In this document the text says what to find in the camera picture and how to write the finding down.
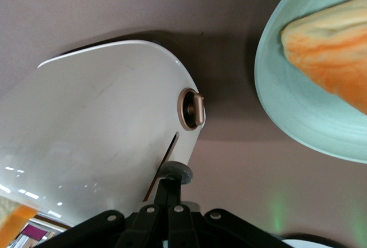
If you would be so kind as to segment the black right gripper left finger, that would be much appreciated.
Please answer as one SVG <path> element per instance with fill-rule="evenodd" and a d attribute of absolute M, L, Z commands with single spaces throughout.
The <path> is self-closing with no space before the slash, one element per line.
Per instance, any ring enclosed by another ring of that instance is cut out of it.
<path fill-rule="evenodd" d="M 162 247 L 168 234 L 171 180 L 161 179 L 152 204 L 124 217 L 108 210 L 38 247 Z"/>

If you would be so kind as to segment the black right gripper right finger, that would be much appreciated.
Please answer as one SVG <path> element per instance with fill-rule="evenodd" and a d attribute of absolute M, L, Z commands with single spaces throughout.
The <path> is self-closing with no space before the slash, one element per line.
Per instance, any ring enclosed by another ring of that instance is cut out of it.
<path fill-rule="evenodd" d="M 216 208 L 205 215 L 181 202 L 181 182 L 168 181 L 168 247 L 289 247 L 288 244 Z"/>

